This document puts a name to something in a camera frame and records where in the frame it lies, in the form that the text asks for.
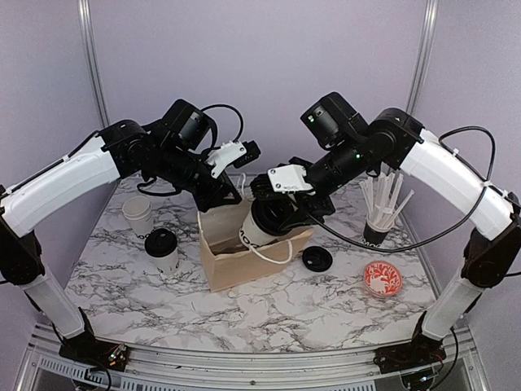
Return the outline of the white paper coffee cup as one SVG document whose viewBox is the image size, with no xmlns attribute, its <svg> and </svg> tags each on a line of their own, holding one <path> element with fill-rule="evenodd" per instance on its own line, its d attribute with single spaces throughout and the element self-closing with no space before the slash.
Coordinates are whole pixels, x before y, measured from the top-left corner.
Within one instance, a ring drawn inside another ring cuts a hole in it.
<svg viewBox="0 0 521 391">
<path fill-rule="evenodd" d="M 247 248 L 260 248 L 272 244 L 278 239 L 277 236 L 264 232 L 255 222 L 252 211 L 245 217 L 239 228 L 239 240 Z"/>
</svg>

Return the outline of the brown paper takeout bag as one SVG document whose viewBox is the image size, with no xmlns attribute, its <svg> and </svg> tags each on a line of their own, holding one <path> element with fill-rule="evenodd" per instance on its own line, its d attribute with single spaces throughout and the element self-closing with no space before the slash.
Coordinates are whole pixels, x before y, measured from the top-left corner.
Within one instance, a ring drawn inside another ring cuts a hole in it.
<svg viewBox="0 0 521 391">
<path fill-rule="evenodd" d="M 251 226 L 253 195 L 250 179 L 241 175 L 235 183 L 243 197 L 239 204 L 226 205 L 197 214 L 199 255 L 212 292 L 232 288 L 283 271 L 313 236 L 311 228 L 296 228 L 260 245 L 265 234 L 247 237 L 243 244 L 242 225 Z"/>
</svg>

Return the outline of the stack of white cups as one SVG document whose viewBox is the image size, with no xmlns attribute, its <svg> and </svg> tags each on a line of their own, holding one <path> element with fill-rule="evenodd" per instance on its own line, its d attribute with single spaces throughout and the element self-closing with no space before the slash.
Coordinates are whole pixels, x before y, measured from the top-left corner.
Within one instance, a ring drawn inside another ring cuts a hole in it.
<svg viewBox="0 0 521 391">
<path fill-rule="evenodd" d="M 138 195 L 126 200 L 122 213 L 139 239 L 145 239 L 154 230 L 151 202 L 147 197 Z"/>
</svg>

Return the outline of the black coffee cup lid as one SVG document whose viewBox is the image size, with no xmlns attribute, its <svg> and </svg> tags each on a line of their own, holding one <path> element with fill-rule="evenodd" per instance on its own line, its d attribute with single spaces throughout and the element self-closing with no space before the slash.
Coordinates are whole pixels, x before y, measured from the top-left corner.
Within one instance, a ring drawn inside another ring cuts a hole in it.
<svg viewBox="0 0 521 391">
<path fill-rule="evenodd" d="M 297 227 L 295 209 L 289 200 L 254 200 L 251 206 L 254 232 L 282 236 Z"/>
</svg>

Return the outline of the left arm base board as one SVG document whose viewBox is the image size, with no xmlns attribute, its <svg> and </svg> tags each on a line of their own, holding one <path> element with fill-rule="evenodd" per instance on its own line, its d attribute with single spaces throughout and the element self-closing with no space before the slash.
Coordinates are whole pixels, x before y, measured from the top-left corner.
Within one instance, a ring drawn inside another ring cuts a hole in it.
<svg viewBox="0 0 521 391">
<path fill-rule="evenodd" d="M 125 344 L 102 340 L 72 342 L 66 340 L 59 349 L 59 356 L 85 364 L 98 365 L 114 371 L 124 371 L 130 348 Z"/>
</svg>

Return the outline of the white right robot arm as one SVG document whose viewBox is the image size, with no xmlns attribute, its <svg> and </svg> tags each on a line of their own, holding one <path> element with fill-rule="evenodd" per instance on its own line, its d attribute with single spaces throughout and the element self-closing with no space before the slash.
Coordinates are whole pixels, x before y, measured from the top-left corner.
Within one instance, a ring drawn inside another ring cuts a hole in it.
<svg viewBox="0 0 521 391">
<path fill-rule="evenodd" d="M 325 151 L 324 157 L 313 163 L 294 157 L 251 184 L 256 200 L 284 200 L 291 206 L 291 214 L 277 221 L 279 230 L 321 223 L 333 212 L 334 192 L 362 173 L 379 172 L 381 165 L 423 182 L 473 223 L 461 271 L 419 319 L 415 338 L 403 348 L 405 360 L 419 365 L 434 353 L 434 340 L 442 340 L 484 290 L 507 276 L 520 250 L 519 201 L 399 108 L 385 109 L 368 122 L 332 92 L 311 106 L 301 121 Z"/>
</svg>

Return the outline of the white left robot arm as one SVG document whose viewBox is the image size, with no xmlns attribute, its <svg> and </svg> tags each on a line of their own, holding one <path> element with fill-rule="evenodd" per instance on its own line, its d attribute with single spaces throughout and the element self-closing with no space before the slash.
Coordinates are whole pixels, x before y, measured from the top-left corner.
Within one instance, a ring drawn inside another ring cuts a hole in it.
<svg viewBox="0 0 521 391">
<path fill-rule="evenodd" d="M 94 338 L 85 315 L 44 265 L 35 227 L 54 212 L 98 187 L 141 173 L 161 178 L 174 191 L 190 192 L 202 212 L 241 198 L 225 169 L 247 152 L 234 138 L 197 152 L 217 123 L 183 99 L 148 125 L 123 120 L 96 130 L 78 147 L 14 186 L 1 190 L 1 274 L 70 340 L 85 362 L 97 362 L 103 345 Z"/>
</svg>

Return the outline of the right arm base board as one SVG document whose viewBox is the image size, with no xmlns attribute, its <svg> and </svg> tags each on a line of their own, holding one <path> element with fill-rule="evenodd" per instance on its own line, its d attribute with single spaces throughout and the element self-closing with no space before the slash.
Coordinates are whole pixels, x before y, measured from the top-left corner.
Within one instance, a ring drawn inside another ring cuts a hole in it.
<svg viewBox="0 0 521 391">
<path fill-rule="evenodd" d="M 440 341 L 410 341 L 375 350 L 374 364 L 381 374 L 404 371 L 436 362 L 443 362 L 446 353 Z"/>
</svg>

